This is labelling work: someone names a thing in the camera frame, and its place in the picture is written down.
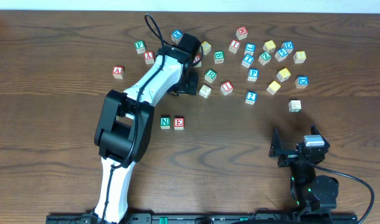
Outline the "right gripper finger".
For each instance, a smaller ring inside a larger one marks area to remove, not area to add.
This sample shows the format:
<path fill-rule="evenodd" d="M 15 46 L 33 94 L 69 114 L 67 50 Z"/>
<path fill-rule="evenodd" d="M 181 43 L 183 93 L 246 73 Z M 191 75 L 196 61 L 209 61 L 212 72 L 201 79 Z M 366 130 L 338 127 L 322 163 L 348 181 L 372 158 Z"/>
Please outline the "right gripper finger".
<path fill-rule="evenodd" d="M 272 142 L 270 145 L 268 156 L 271 158 L 279 157 L 282 153 L 283 153 L 283 148 L 280 142 L 278 131 L 276 129 L 273 129 Z"/>
<path fill-rule="evenodd" d="M 317 127 L 315 125 L 312 125 L 311 126 L 311 135 L 321 135 L 319 130 L 317 129 Z M 325 148 L 329 148 L 330 147 L 330 144 L 329 142 L 323 137 L 324 141 L 325 141 L 325 145 L 323 147 Z"/>

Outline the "red E block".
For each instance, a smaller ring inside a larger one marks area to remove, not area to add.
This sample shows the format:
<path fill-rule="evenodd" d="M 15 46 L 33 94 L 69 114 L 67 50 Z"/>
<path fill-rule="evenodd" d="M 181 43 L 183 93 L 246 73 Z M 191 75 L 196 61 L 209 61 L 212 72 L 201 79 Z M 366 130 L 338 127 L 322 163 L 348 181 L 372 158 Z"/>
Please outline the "red E block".
<path fill-rule="evenodd" d="M 174 129 L 175 130 L 184 129 L 184 118 L 174 118 Z"/>

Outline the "green N block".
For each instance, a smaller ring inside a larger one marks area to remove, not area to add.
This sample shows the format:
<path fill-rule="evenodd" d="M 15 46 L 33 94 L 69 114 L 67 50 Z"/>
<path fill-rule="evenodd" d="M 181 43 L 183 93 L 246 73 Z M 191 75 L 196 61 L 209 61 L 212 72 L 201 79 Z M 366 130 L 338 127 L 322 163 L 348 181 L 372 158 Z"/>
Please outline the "green N block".
<path fill-rule="evenodd" d="M 161 129 L 169 129 L 171 127 L 170 117 L 161 117 L 160 127 L 161 127 Z"/>

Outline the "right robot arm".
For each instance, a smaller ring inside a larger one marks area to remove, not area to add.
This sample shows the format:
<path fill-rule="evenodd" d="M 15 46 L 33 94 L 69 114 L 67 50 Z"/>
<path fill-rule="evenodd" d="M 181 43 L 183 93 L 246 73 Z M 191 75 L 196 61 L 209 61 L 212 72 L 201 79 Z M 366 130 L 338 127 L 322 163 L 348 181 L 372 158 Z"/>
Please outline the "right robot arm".
<path fill-rule="evenodd" d="M 336 208 L 339 183 L 336 178 L 316 175 L 315 166 L 325 159 L 330 144 L 315 126 L 311 134 L 303 137 L 294 150 L 284 149 L 278 131 L 273 130 L 268 156 L 277 158 L 279 167 L 291 171 L 290 189 L 297 201 L 297 208 L 291 217 L 297 221 L 314 214 L 329 214 Z"/>

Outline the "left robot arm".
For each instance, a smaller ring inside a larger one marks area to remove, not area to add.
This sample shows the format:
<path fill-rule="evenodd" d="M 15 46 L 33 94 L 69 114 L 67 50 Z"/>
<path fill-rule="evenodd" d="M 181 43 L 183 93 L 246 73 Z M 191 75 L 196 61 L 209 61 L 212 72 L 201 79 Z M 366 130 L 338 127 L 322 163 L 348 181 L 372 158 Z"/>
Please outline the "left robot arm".
<path fill-rule="evenodd" d="M 199 44 L 160 48 L 154 65 L 138 82 L 123 92 L 111 90 L 105 97 L 94 137 L 103 179 L 92 223 L 123 220 L 131 174 L 150 142 L 155 106 L 172 87 L 189 86 L 199 48 Z"/>

